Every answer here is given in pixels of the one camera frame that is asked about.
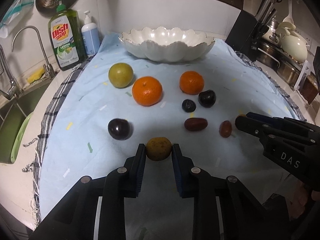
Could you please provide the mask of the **person's right hand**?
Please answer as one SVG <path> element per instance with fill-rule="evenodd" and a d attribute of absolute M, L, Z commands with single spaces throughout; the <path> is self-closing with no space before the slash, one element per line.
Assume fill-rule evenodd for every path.
<path fill-rule="evenodd" d="M 298 218 L 305 210 L 305 206 L 308 202 L 309 194 L 302 182 L 298 182 L 293 201 L 290 202 L 290 216 L 292 218 Z"/>

